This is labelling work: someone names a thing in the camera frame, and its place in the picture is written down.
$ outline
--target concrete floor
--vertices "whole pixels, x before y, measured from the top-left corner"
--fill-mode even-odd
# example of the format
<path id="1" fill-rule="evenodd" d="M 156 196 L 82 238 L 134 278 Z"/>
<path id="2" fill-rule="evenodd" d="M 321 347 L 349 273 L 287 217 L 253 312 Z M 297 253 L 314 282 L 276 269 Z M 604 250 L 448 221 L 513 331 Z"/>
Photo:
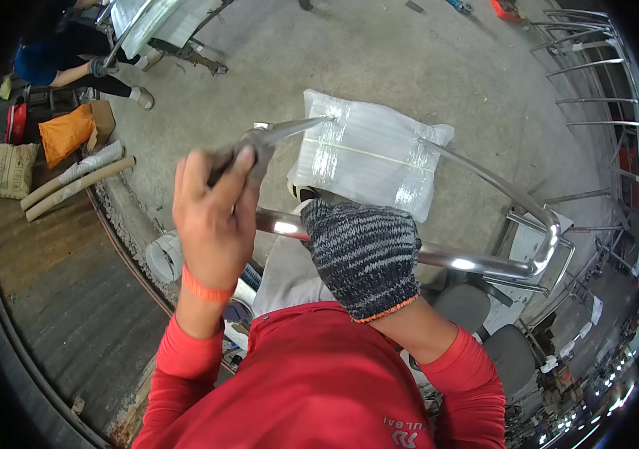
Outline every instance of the concrete floor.
<path id="1" fill-rule="evenodd" d="M 402 1 L 316 0 L 306 12 L 295 0 L 236 2 L 198 37 L 208 58 L 230 71 L 211 77 L 201 66 L 163 58 L 147 73 L 125 67 L 120 77 L 143 85 L 156 99 L 145 112 L 124 98 L 110 98 L 116 138 L 137 165 L 126 178 L 153 219 L 173 229 L 171 201 L 176 161 L 196 147 L 232 142 L 254 121 L 305 116 L 307 88 L 383 104 L 428 124 L 456 129 L 450 148 L 515 183 L 535 198 L 607 187 L 602 157 L 610 142 L 596 129 L 569 129 L 554 101 L 577 96 L 564 80 L 548 80 L 553 62 L 530 47 L 543 40 L 496 17 L 487 1 L 474 2 L 472 16 L 445 0 L 418 1 L 420 14 Z M 521 2 L 532 20 L 545 20 L 544 1 Z M 571 110 L 583 119 L 584 110 Z M 260 205 L 291 210 L 286 175 L 297 158 L 300 137 L 279 144 L 261 189 Z M 428 241 L 489 252 L 509 199 L 478 177 L 442 159 L 434 179 L 427 221 Z M 605 223 L 610 209 L 598 198 L 560 205 L 578 226 Z M 254 258 L 263 265 L 275 237 L 259 233 Z M 571 237 L 573 267 L 594 252 L 591 235 Z M 421 266 L 418 278 L 436 272 Z"/>

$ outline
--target cardboard tube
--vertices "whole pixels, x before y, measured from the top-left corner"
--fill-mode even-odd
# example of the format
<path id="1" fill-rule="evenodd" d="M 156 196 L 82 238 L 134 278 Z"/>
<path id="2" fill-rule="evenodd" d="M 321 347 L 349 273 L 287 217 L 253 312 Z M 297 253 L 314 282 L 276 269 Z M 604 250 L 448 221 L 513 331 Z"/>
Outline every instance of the cardboard tube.
<path id="1" fill-rule="evenodd" d="M 35 220 L 39 216 L 47 212 L 50 208 L 67 200 L 74 194 L 81 192 L 83 189 L 90 187 L 98 181 L 102 181 L 105 178 L 113 176 L 134 165 L 135 158 L 132 156 L 128 156 L 125 159 L 120 159 L 119 161 L 114 162 L 106 167 L 91 172 L 90 174 L 81 177 L 79 180 L 73 181 L 72 183 L 66 185 L 62 189 L 45 198 L 43 201 L 38 202 L 32 208 L 28 209 L 27 212 L 25 212 L 25 218 L 28 219 L 28 221 Z"/>

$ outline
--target red bag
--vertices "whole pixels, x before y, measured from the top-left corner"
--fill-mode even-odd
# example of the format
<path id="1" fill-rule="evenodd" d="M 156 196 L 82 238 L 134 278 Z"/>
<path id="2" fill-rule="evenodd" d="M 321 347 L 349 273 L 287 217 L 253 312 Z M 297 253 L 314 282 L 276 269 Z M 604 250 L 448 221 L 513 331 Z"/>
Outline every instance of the red bag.
<path id="1" fill-rule="evenodd" d="M 28 105 L 26 103 L 16 104 L 8 108 L 5 143 L 12 145 L 22 143 L 27 114 Z"/>

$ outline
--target hand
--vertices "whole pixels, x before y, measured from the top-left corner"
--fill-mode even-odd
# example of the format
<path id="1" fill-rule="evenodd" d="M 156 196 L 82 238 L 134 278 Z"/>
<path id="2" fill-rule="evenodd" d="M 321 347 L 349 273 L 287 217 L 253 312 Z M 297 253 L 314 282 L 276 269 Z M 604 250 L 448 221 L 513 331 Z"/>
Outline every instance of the hand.
<path id="1" fill-rule="evenodd" d="M 219 162 L 194 150 L 177 163 L 172 219 L 192 276 L 208 288 L 230 290 L 252 257 L 259 182 L 248 179 L 254 151 L 246 147 L 210 190 L 207 179 Z"/>
<path id="2" fill-rule="evenodd" d="M 315 200 L 300 216 L 319 277 L 352 320 L 378 320 L 419 297 L 413 271 L 422 241 L 408 213 Z"/>
<path id="3" fill-rule="evenodd" d="M 103 77 L 108 75 L 108 69 L 105 67 L 105 58 L 102 56 L 95 56 L 88 61 L 88 74 L 94 77 Z"/>

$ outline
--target knit work glove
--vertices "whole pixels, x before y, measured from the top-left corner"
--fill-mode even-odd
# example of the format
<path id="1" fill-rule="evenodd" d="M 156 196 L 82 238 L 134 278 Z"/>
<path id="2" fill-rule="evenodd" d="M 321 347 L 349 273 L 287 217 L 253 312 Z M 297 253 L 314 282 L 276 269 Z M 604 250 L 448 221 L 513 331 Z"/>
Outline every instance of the knit work glove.
<path id="1" fill-rule="evenodd" d="M 94 77 L 103 77 L 108 75 L 108 69 L 105 67 L 105 59 L 101 56 L 96 56 L 91 59 L 88 64 L 88 73 Z"/>
<path id="2" fill-rule="evenodd" d="M 419 297 L 413 272 L 422 241 L 408 213 L 315 200 L 300 216 L 319 277 L 352 321 L 377 320 Z"/>

